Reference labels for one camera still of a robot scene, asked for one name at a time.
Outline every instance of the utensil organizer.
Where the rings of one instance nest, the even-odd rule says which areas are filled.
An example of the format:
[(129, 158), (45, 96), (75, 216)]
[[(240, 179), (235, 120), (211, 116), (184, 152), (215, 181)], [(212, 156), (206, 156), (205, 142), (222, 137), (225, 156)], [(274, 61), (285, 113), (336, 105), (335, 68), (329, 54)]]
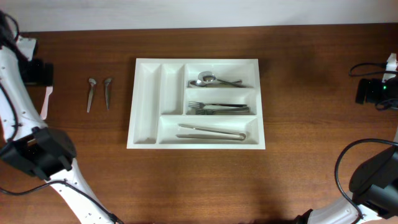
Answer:
[[(189, 87), (203, 71), (225, 80), (241, 79), (247, 88), (228, 85)], [(237, 115), (195, 115), (189, 101), (247, 104)], [(190, 124), (246, 134), (243, 141), (182, 139), (176, 134), (202, 134), (181, 128)], [(128, 149), (265, 149), (257, 59), (137, 58), (132, 94)]]

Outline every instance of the fork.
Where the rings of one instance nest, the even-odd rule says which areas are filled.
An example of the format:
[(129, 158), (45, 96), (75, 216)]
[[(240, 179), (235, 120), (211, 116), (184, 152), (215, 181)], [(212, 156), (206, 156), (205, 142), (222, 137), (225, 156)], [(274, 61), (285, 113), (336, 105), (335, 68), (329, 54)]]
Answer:
[(196, 115), (214, 115), (216, 113), (248, 113), (250, 107), (233, 108), (233, 109), (197, 109), (195, 110)]
[(224, 103), (200, 103), (200, 102), (189, 101), (188, 106), (195, 109), (203, 109), (205, 106), (230, 106), (230, 107), (243, 108), (247, 105), (224, 104)]

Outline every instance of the fork tines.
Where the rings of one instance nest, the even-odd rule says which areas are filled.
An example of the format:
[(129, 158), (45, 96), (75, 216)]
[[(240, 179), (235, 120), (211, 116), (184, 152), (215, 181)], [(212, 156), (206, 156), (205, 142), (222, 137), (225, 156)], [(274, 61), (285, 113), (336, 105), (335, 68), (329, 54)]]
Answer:
[(195, 115), (206, 115), (206, 111), (204, 109), (195, 110)]
[(200, 103), (199, 102), (194, 102), (194, 101), (189, 101), (188, 106), (191, 108), (200, 108)]

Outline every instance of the tongs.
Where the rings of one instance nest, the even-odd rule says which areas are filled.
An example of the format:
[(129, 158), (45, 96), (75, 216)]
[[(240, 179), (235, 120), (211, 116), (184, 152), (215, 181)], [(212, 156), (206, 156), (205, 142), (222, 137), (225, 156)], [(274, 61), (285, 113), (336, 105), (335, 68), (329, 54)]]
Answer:
[(198, 131), (208, 131), (212, 133), (220, 133), (220, 134), (229, 134), (229, 136), (217, 136), (211, 134), (176, 134), (178, 138), (195, 138), (195, 139), (223, 139), (223, 140), (237, 140), (243, 141), (246, 139), (246, 135), (244, 133), (238, 133), (233, 131), (224, 131), (215, 128), (204, 128), (198, 126), (192, 126), (188, 124), (178, 124), (182, 128), (190, 128)]

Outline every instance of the brown wooden tabletop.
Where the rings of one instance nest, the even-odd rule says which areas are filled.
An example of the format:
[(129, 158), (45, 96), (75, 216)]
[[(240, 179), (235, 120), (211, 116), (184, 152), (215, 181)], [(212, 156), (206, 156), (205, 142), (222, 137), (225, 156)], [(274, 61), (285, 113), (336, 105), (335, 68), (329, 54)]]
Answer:
[[(101, 202), (126, 223), (249, 223), (293, 219), (340, 197), (336, 158), (362, 138), (393, 140), (398, 112), (354, 103), (351, 66), (398, 51), (398, 24), (221, 29), (109, 30), (25, 34), (55, 67), (47, 122), (76, 145), (80, 169)], [(258, 58), (266, 150), (126, 149), (135, 58)], [(88, 78), (113, 77), (111, 109), (98, 85), (86, 112)], [(29, 88), (40, 109), (43, 88)], [(386, 146), (349, 152), (355, 168)], [(1, 187), (43, 182), (0, 163)], [(395, 223), (397, 218), (373, 223)], [(0, 195), (1, 223), (78, 223), (51, 189)]]

